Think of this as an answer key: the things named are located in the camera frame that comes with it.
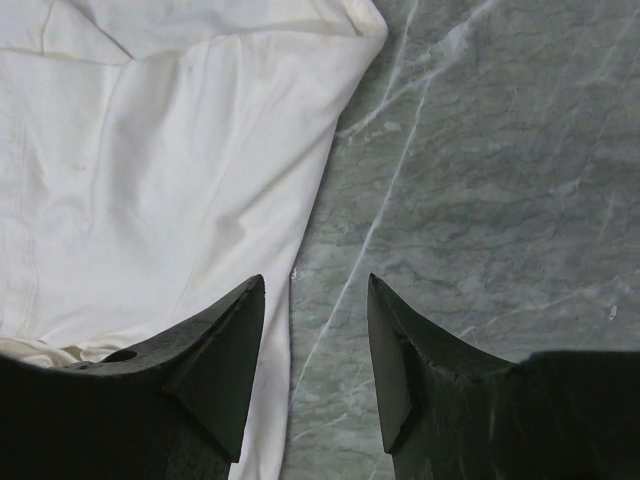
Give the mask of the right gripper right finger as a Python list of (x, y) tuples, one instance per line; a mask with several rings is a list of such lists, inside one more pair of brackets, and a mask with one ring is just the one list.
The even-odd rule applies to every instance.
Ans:
[(383, 447), (399, 479), (635, 479), (639, 356), (544, 351), (512, 363), (368, 281)]

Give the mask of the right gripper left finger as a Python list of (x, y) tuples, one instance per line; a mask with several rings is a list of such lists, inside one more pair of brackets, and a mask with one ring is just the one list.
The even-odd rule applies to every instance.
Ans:
[(1, 359), (5, 479), (225, 479), (241, 455), (265, 284), (99, 362)]

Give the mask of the cream white t-shirt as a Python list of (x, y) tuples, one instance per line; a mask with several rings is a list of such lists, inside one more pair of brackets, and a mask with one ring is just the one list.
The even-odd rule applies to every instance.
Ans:
[(262, 275), (230, 475), (278, 478), (290, 274), (386, 36), (370, 1), (3, 2), (2, 353), (99, 361)]

